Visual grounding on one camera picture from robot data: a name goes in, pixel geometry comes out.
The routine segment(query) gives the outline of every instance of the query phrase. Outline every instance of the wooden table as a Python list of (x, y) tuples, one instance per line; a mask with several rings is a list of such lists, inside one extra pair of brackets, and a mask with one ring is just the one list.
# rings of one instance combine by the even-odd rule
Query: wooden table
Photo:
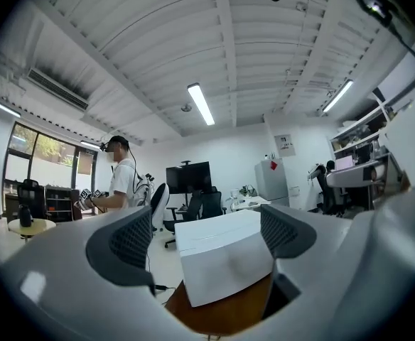
[(204, 335), (230, 336), (261, 319), (266, 305), (271, 276), (220, 301), (192, 307), (181, 281), (165, 308), (191, 330)]
[(56, 224), (53, 221), (46, 219), (33, 219), (30, 227), (22, 227), (19, 219), (9, 222), (9, 230), (23, 235), (24, 242), (28, 242), (29, 237), (40, 234), (53, 227), (56, 227)]

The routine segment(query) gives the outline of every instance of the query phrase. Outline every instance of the window frame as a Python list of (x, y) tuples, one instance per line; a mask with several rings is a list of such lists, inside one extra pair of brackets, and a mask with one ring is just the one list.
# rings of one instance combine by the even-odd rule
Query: window frame
[[(23, 153), (22, 151), (17, 151), (16, 149), (10, 148), (11, 138), (12, 138), (13, 133), (15, 131), (16, 125), (19, 125), (19, 126), (25, 128), (25, 129), (28, 129), (28, 130), (31, 130), (31, 131), (37, 133), (36, 140), (34, 141), (34, 145), (32, 147), (32, 153), (31, 154)], [(22, 182), (18, 182), (17, 180), (9, 180), (9, 179), (5, 178), (6, 177), (6, 169), (7, 169), (7, 160), (9, 159), (9, 155), (18, 156), (20, 158), (29, 160), (28, 175), (27, 175), (26, 179), (31, 179), (31, 169), (32, 169), (33, 157), (34, 157), (34, 153), (36, 151), (37, 140), (38, 140), (38, 137), (40, 135), (46, 136), (46, 137), (51, 138), (53, 140), (56, 140), (56, 141), (59, 141), (61, 143), (64, 143), (64, 144), (75, 147), (75, 154), (73, 156), (73, 162), (72, 162), (72, 177), (70, 179), (71, 187), (75, 188), (76, 171), (77, 171), (77, 165), (78, 165), (78, 154), (79, 154), (80, 151), (87, 152), (89, 149), (86, 149), (82, 146), (78, 146), (78, 145), (75, 145), (75, 144), (72, 144), (72, 143), (68, 143), (67, 141), (61, 140), (59, 138), (55, 138), (54, 136), (48, 135), (47, 133), (44, 133), (44, 132), (39, 131), (39, 130), (35, 130), (35, 129), (29, 127), (29, 126), (26, 126), (26, 125), (22, 124), (21, 122), (15, 121), (14, 127), (12, 128), (11, 133), (10, 133), (9, 142), (7, 143), (6, 157), (5, 157), (5, 160), (4, 160), (4, 167), (3, 167), (3, 170), (2, 170), (2, 188), (1, 188), (1, 192), (2, 192), (2, 194), (1, 194), (2, 211), (5, 211), (5, 199), (4, 199), (5, 198), (5, 196), (4, 196), (4, 186), (5, 186), (5, 184), (13, 183), (13, 184), (19, 185), (19, 184), (22, 183)], [(92, 152), (94, 154), (93, 154), (93, 159), (92, 159), (91, 192), (94, 192), (95, 191), (95, 170), (96, 170), (96, 167), (97, 167), (97, 165), (96, 165), (96, 163), (97, 163), (97, 152), (96, 151), (92, 151)], [(95, 214), (95, 209), (92, 209), (92, 214), (93, 215)]]

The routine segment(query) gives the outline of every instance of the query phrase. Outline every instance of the round table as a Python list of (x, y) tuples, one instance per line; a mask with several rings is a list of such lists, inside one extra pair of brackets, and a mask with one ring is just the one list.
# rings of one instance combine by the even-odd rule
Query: round table
[(56, 224), (53, 221), (46, 219), (33, 219), (30, 227), (22, 227), (19, 219), (9, 222), (9, 230), (23, 235), (24, 242), (28, 242), (28, 238), (30, 236), (40, 234), (48, 229), (52, 229), (53, 227), (56, 227)]

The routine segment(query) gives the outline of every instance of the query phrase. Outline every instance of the shelf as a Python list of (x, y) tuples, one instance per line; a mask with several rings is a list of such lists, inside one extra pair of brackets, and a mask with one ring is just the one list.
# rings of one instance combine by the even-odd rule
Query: shelf
[(353, 146), (356, 146), (356, 145), (359, 145), (361, 143), (364, 143), (367, 140), (376, 138), (376, 137), (379, 136), (379, 134), (380, 134), (380, 130), (378, 130), (376, 133), (373, 133), (372, 135), (366, 136), (364, 139), (361, 139), (359, 141), (356, 141), (355, 143), (348, 144), (345, 148), (341, 148), (341, 149), (335, 151), (334, 154), (340, 153), (341, 151), (346, 151), (347, 149), (352, 148)]
[(339, 134), (334, 136), (331, 139), (331, 141), (334, 140), (334, 139), (338, 139), (339, 137), (349, 133), (350, 131), (353, 131), (354, 129), (357, 129), (359, 126), (366, 124), (367, 122), (373, 120), (375, 117), (379, 116), (380, 114), (383, 114), (383, 111), (382, 111), (382, 108), (380, 106), (378, 106), (376, 109), (373, 109), (371, 112), (369, 112), (363, 118), (357, 120), (353, 125), (349, 125), (348, 128), (346, 128), (345, 130), (342, 130)]

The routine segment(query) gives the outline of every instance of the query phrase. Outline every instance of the air vent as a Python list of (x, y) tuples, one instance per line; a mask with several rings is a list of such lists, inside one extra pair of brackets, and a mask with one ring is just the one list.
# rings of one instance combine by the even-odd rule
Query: air vent
[(81, 98), (74, 92), (68, 90), (62, 86), (59, 82), (53, 80), (49, 76), (45, 75), (36, 68), (31, 68), (28, 73), (28, 80), (33, 84), (44, 89), (46, 92), (51, 93), (57, 98), (67, 102), (68, 104), (85, 111), (88, 103), (85, 99)]

